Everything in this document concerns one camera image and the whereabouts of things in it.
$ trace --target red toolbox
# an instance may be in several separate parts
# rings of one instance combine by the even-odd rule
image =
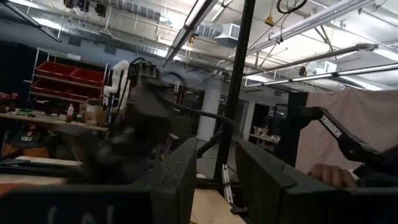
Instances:
[[[70,85],[53,80],[41,79],[32,85],[32,91],[53,96],[67,97]]]
[[[36,74],[70,80],[70,75],[75,70],[76,68],[72,66],[62,65],[55,62],[44,62],[36,68]]]
[[[102,86],[104,73],[78,68],[71,74],[71,79],[78,83]]]
[[[69,98],[86,101],[93,98],[99,99],[101,95],[101,90],[97,90],[94,88],[85,88],[82,86],[73,86],[68,94]]]

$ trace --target cable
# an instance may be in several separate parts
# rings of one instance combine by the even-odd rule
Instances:
[[[290,13],[292,13],[292,12],[294,12],[294,11],[296,11],[296,10],[298,10],[298,9],[300,9],[302,7],[302,6],[298,7],[298,9],[295,10],[298,1],[299,0],[295,0],[294,5],[292,7],[289,7],[289,0],[286,0],[286,7],[287,7],[287,10],[289,11],[289,13],[285,14],[286,17],[282,21],[282,24],[280,25],[280,37],[279,37],[279,40],[276,42],[276,44],[280,44],[280,43],[282,43],[284,41],[283,38],[282,38],[284,23],[285,23],[286,19],[290,16]]]
[[[282,14],[290,14],[290,13],[292,13],[294,11],[297,11],[297,10],[301,9],[305,5],[305,3],[307,3],[307,0],[303,0],[303,2],[301,2],[298,6],[294,6],[292,8],[289,8],[289,6],[286,5],[288,7],[287,11],[282,11],[282,9],[280,8],[280,3],[281,2],[282,2],[282,0],[278,0],[276,2],[276,9],[278,10],[278,12],[280,12]]]
[[[185,81],[185,80],[182,78],[182,76],[181,76],[180,74],[178,74],[177,72],[169,71],[169,72],[166,72],[166,74],[173,75],[173,76],[177,77],[177,78],[182,82],[182,85],[183,85],[183,86],[187,86],[186,81]]]
[[[376,4],[373,3],[373,6],[375,7],[375,9],[372,12],[376,12],[382,5],[384,5],[388,0],[385,0],[384,2],[380,3],[380,4]]]
[[[130,63],[129,69],[130,69],[131,65],[134,65],[134,64],[135,64],[136,62],[138,62],[139,60],[143,60],[143,61],[144,61],[145,59],[144,59],[143,57],[138,57],[138,58],[134,59],[134,60]],[[123,74],[124,74],[124,73],[122,73],[121,76],[120,76],[119,88],[120,88],[120,84],[122,83]],[[126,93],[126,89],[127,89],[127,84],[128,84],[128,83],[129,83],[129,82],[128,82],[128,80],[126,79],[126,83],[124,84],[124,88],[123,88],[123,93],[122,93],[121,97],[119,97],[119,105],[118,105],[118,108],[116,109],[116,113],[115,113],[116,116],[118,115],[119,110],[120,110],[120,106],[122,105],[123,98],[124,98],[124,94]]]
[[[266,62],[267,58],[271,55],[272,51],[275,49],[277,44],[274,44],[274,46],[272,47],[271,51],[267,54],[267,56],[264,58],[264,60],[261,62],[260,66],[262,66],[262,64],[264,64],[264,62]]]
[[[156,93],[156,96],[159,99],[161,99],[164,103],[167,103],[168,105],[173,106],[174,108],[177,108],[179,110],[187,111],[187,112],[191,112],[191,113],[196,113],[196,114],[199,114],[199,115],[202,115],[202,116],[207,116],[209,118],[215,118],[215,119],[218,119],[218,120],[220,120],[220,121],[222,121],[224,123],[228,123],[228,124],[230,124],[232,126],[234,125],[234,121],[233,120],[225,118],[223,116],[219,116],[219,115],[213,114],[213,113],[207,113],[207,112],[204,112],[204,111],[196,110],[196,109],[193,109],[193,108],[189,108],[187,106],[183,106],[183,105],[174,103],[174,102],[170,101],[169,99],[164,98],[159,93]]]
[[[213,77],[216,76],[217,74],[218,74],[218,71],[217,71],[215,74],[213,74],[212,76],[210,76],[210,77],[208,77],[207,79],[205,79],[205,80],[203,80],[202,82],[200,82],[199,84],[195,85],[194,87],[187,88],[186,90],[192,90],[192,89],[194,89],[194,88],[200,86],[202,83],[204,83],[204,82],[206,82],[207,80],[213,78]]]

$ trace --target cardboard box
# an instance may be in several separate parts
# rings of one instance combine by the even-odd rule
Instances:
[[[79,114],[84,117],[86,121],[99,124],[106,123],[106,110],[104,110],[102,106],[92,106],[86,103],[80,104]]]

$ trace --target workbench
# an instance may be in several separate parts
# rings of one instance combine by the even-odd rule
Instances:
[[[77,161],[63,161],[59,159],[44,159],[37,157],[20,156],[17,159],[42,162],[47,164],[61,164],[78,166]],[[61,184],[62,178],[37,177],[31,175],[0,174],[0,184]],[[239,215],[230,212],[231,206],[216,190],[195,189],[193,196],[191,223],[197,224],[245,224]]]
[[[33,122],[33,123],[42,123],[42,124],[50,124],[50,125],[77,125],[82,128],[90,129],[90,130],[95,130],[95,131],[107,131],[107,128],[102,128],[102,127],[97,127],[93,125],[88,125],[85,123],[77,123],[77,122],[65,122],[60,119],[54,119],[55,117],[53,116],[47,116],[44,115],[43,112],[39,111],[34,111],[36,117],[35,118],[30,118],[27,116],[22,116],[22,115],[17,115],[17,114],[10,114],[10,113],[0,113],[0,118],[8,118],[8,119],[16,119],[16,120],[21,120],[21,121],[28,121],[28,122]]]
[[[270,137],[270,136],[260,136],[260,135],[257,135],[257,134],[250,134],[250,136],[256,138],[257,141],[258,141],[258,140],[266,141],[266,142],[269,142],[269,143],[271,143],[271,144],[278,144],[278,142],[279,142],[278,139],[272,138],[272,137]]]

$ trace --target black metal pole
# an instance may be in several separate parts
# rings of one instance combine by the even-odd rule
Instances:
[[[238,47],[232,71],[231,83],[229,84],[228,100],[226,104],[225,116],[229,119],[235,118],[236,108],[238,106],[239,91],[241,89],[242,75],[246,52],[248,51],[251,22],[253,20],[254,6],[256,0],[245,0],[242,14],[241,29],[239,31]],[[233,129],[224,125],[222,129],[220,146],[218,147],[214,179],[221,181],[221,167],[227,163],[229,147],[231,146]]]

